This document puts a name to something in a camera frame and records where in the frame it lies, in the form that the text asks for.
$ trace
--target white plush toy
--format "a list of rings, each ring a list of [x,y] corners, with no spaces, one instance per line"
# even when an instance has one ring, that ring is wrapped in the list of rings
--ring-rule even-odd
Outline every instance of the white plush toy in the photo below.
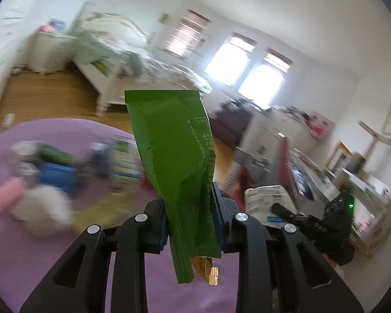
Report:
[[[27,190],[10,213],[37,236],[68,230],[72,223],[71,201],[54,186],[40,185]]]

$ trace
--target green plastic wrapper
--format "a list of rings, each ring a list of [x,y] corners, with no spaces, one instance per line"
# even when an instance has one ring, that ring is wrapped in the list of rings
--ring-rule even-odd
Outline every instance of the green plastic wrapper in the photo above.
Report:
[[[165,201],[178,283],[194,279],[190,258],[220,258],[210,213],[216,154],[198,91],[125,91],[146,176]]]

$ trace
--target white nightstand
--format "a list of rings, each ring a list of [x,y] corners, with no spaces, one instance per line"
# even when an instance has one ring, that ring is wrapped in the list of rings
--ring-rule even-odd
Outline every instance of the white nightstand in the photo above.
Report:
[[[64,70],[74,52],[74,36],[38,32],[29,68],[41,74]]]

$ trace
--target purple tablecloth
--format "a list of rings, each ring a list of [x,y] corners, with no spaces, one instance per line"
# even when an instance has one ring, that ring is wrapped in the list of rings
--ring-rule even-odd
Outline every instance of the purple tablecloth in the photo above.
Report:
[[[0,184],[10,175],[6,152],[19,140],[44,141],[72,154],[80,154],[93,142],[108,142],[114,135],[131,134],[97,122],[79,119],[44,119],[25,122],[0,134]],[[97,180],[73,200],[83,206],[109,191],[105,180]],[[152,191],[139,194],[142,201],[156,198]],[[17,313],[50,267],[65,252],[77,235],[60,234],[48,238],[30,235],[7,213],[0,214],[0,295]],[[146,255],[146,287],[150,313],[234,312],[236,309],[237,254],[215,260],[219,266],[219,285],[209,286],[196,276],[191,284],[179,285],[175,279],[169,246],[160,255]],[[109,312],[106,300],[106,312]]]

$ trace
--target bright window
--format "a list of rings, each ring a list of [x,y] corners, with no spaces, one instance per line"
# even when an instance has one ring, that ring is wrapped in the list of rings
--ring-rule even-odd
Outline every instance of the bright window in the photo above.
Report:
[[[259,107],[268,107],[278,89],[284,83],[284,74],[288,72],[292,61],[279,53],[268,49],[263,64],[254,69],[242,83],[238,92],[251,99]]]
[[[165,50],[186,59],[199,43],[209,23],[210,20],[188,9],[167,40]]]
[[[249,54],[255,48],[256,41],[233,33],[228,43],[220,47],[205,69],[209,74],[227,86],[234,85],[249,63]]]

